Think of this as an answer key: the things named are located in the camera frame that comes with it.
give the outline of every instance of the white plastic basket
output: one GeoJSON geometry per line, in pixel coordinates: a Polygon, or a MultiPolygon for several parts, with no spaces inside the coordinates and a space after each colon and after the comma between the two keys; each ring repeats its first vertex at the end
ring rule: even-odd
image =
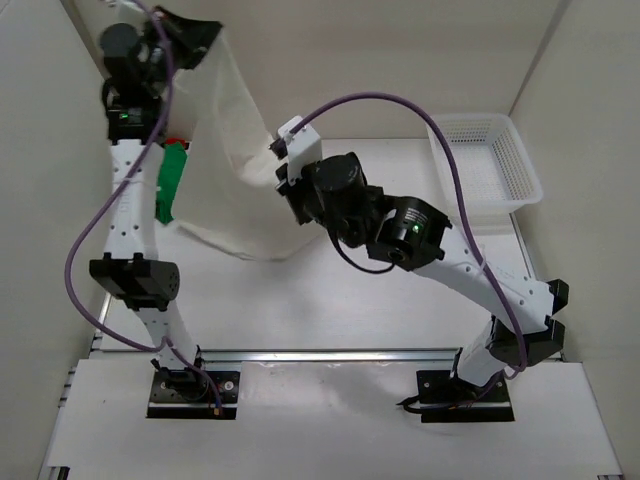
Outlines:
{"type": "MultiPolygon", "coordinates": [[[[434,115],[460,172],[469,220],[486,225],[542,199],[542,187],[520,135],[506,115],[434,115]]],[[[459,219],[449,163],[430,128],[429,141],[450,216],[459,219]]]]}

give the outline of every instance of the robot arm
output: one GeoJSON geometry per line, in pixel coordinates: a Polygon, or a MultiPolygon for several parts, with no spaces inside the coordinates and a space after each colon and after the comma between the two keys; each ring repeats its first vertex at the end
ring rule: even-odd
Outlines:
{"type": "MultiPolygon", "coordinates": [[[[222,29],[218,22],[184,19],[161,7],[153,14],[171,42],[176,70],[195,68],[222,29]]],[[[156,185],[163,148],[150,145],[144,164],[131,172],[156,128],[162,93],[172,75],[167,75],[166,52],[149,19],[138,29],[130,23],[111,25],[102,33],[100,47],[110,74],[102,88],[102,102],[112,142],[113,190],[123,181],[128,185],[114,203],[103,258],[90,262],[90,274],[136,313],[156,347],[165,338],[171,339],[171,345],[165,345],[152,363],[163,376],[163,385],[191,397],[202,390],[203,378],[193,368],[185,369],[174,351],[196,368],[201,365],[199,351],[175,302],[180,286],[178,267],[159,260],[155,241],[156,185]]],[[[164,137],[163,130],[157,141],[164,142],[164,137]]]]}
{"type": "MultiPolygon", "coordinates": [[[[453,381],[482,387],[506,366],[518,364],[513,325],[462,232],[422,200],[385,195],[382,188],[368,185],[354,153],[323,159],[313,128],[307,125],[295,136],[289,133],[300,120],[285,124],[278,131],[284,142],[272,146],[281,159],[288,155],[288,163],[276,172],[278,191],[298,222],[315,221],[332,239],[350,248],[364,245],[369,258],[438,281],[491,313],[482,334],[458,353],[453,381]]],[[[568,286],[561,280],[544,283],[518,276],[493,261],[488,264],[521,325],[528,365],[562,349],[564,326],[551,316],[566,305],[568,286]]]]}

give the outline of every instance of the white table surface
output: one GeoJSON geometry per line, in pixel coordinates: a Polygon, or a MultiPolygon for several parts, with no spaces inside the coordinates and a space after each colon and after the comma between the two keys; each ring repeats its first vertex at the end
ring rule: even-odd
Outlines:
{"type": "Polygon", "coordinates": [[[619,474],[581,364],[509,382],[516,421],[420,424],[418,363],[245,363],[235,421],[146,419],[138,355],[81,361],[47,465],[68,480],[596,479],[619,474]]]}
{"type": "MultiPolygon", "coordinates": [[[[325,155],[355,151],[368,181],[391,195],[445,202],[426,140],[330,140],[325,155]]],[[[488,258],[527,274],[509,217],[498,233],[478,235],[488,258]]],[[[489,320],[454,291],[401,270],[374,276],[338,257],[321,237],[284,262],[251,262],[220,252],[174,225],[158,224],[161,258],[181,272],[178,306],[205,350],[457,348],[489,320]]],[[[348,251],[366,264],[364,248],[348,251]]],[[[149,343],[142,323],[114,302],[106,324],[149,343]]],[[[127,347],[110,338],[102,350],[127,347]]]]}

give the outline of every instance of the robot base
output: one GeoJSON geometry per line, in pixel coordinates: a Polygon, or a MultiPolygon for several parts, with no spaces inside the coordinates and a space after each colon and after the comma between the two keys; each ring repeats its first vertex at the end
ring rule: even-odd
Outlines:
{"type": "Polygon", "coordinates": [[[165,376],[156,372],[151,384],[147,418],[181,418],[200,420],[235,420],[240,387],[240,372],[207,371],[218,386],[222,399],[222,413],[215,414],[215,398],[204,389],[194,396],[186,396],[169,388],[165,376]]]}
{"type": "Polygon", "coordinates": [[[472,405],[447,408],[474,400],[473,393],[452,388],[448,370],[420,370],[417,372],[422,423],[513,422],[515,417],[504,375],[496,385],[472,405]]]}

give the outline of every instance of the white fabric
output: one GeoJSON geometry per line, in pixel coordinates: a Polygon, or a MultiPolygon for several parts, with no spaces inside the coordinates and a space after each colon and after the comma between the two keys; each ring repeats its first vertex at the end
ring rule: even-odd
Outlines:
{"type": "Polygon", "coordinates": [[[298,225],[275,191],[280,162],[268,150],[272,138],[224,35],[196,70],[181,72],[175,86],[172,123],[181,115],[195,122],[172,209],[176,220],[205,242],[246,259],[284,259],[321,232],[316,225],[298,225]],[[185,105],[192,111],[185,113],[185,105]]]}

